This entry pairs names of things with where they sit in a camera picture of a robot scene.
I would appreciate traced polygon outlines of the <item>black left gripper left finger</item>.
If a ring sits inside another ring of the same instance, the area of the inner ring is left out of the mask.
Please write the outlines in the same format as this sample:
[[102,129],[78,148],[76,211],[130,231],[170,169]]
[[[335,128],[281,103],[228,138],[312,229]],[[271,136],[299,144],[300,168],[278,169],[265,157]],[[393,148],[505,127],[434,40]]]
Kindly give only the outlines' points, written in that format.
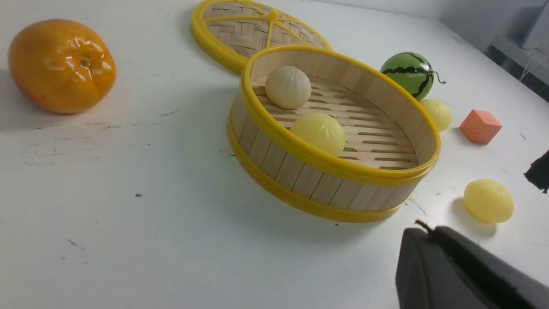
[[486,257],[477,243],[447,226],[421,220],[404,230],[395,276],[402,309],[488,309]]

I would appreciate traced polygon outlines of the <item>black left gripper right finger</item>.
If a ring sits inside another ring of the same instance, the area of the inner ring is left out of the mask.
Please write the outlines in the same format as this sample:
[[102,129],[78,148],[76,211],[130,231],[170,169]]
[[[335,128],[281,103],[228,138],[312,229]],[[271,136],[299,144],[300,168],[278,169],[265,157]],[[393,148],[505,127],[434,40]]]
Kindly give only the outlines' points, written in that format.
[[434,241],[449,256],[469,286],[495,309],[546,309],[548,286],[520,272],[450,227],[433,230]]

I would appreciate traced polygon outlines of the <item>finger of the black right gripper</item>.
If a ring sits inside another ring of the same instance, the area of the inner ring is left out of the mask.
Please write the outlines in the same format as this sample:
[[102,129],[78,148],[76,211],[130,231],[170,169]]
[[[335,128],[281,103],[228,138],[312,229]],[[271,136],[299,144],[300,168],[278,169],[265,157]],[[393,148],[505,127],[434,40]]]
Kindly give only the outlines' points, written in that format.
[[534,160],[524,176],[538,190],[547,194],[549,189],[549,151]]

